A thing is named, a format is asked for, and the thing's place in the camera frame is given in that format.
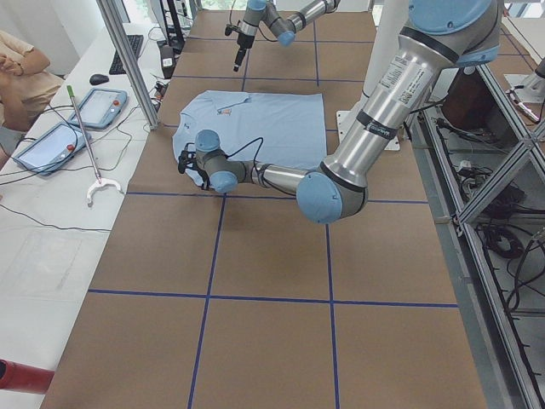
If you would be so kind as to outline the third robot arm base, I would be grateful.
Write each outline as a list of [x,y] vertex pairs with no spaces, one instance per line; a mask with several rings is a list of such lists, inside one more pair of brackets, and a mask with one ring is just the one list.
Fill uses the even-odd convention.
[[531,74],[505,74],[508,95],[515,102],[537,104],[544,99],[544,60]]

